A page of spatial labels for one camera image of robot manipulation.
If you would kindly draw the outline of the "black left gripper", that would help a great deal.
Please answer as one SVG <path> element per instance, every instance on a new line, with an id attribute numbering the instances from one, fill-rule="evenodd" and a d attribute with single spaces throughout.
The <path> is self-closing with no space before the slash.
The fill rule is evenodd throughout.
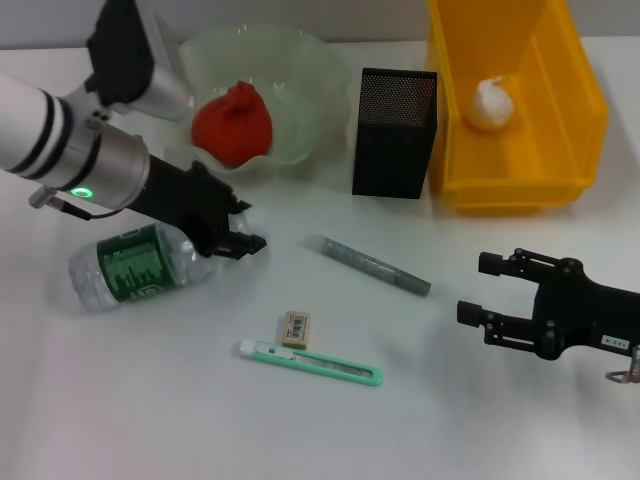
<path id="1" fill-rule="evenodd" d="M 266 247 L 255 234 L 230 231 L 229 216 L 252 207 L 198 161 L 181 170 L 155 156 L 131 210 L 181 230 L 198 254 L 240 260 Z"/>

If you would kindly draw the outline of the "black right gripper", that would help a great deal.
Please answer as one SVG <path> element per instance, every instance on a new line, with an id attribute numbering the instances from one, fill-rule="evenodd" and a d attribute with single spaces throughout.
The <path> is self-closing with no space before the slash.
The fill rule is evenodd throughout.
<path id="1" fill-rule="evenodd" d="M 536 355 L 545 360 L 556 360 L 575 346 L 629 357 L 639 345 L 639 295 L 594 282 L 578 260 L 562 259 L 550 265 L 542 262 L 541 255 L 516 248 L 506 258 L 482 252 L 478 271 L 538 284 L 532 314 L 535 330 L 531 320 L 458 302 L 457 322 L 483 327 L 487 345 L 536 346 Z"/>

